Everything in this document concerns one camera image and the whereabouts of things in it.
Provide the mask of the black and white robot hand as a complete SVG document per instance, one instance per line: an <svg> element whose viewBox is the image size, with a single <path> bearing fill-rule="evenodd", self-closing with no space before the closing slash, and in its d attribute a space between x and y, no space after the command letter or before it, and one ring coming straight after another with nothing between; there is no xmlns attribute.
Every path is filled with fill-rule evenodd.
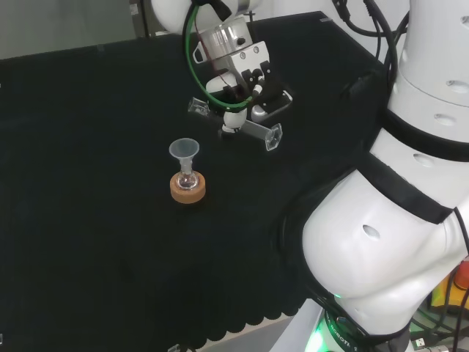
<svg viewBox="0 0 469 352"><path fill-rule="evenodd" d="M226 105L251 99L245 107L235 109L210 103L215 116L223 119L221 131L234 134L244 130L269 143L279 140L280 128L266 129L260 123L285 110L292 95L274 75L265 42L254 43L211 64L215 78L204 88L212 97Z"/></svg>

